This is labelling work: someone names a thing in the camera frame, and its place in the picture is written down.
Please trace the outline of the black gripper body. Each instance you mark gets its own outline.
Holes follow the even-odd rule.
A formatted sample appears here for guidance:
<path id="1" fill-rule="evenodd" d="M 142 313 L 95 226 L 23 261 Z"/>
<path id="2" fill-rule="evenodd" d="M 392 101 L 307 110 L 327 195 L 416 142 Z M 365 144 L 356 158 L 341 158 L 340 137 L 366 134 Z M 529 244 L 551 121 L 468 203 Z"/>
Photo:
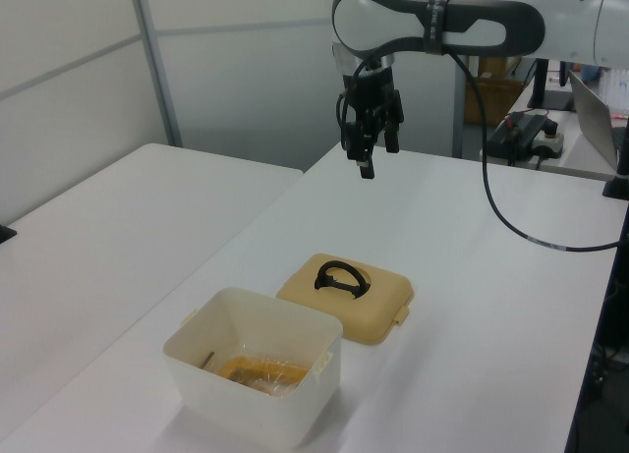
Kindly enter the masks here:
<path id="1" fill-rule="evenodd" d="M 392 68 L 361 73 L 354 81 L 349 105 L 358 112 L 383 107 L 393 100 Z"/>

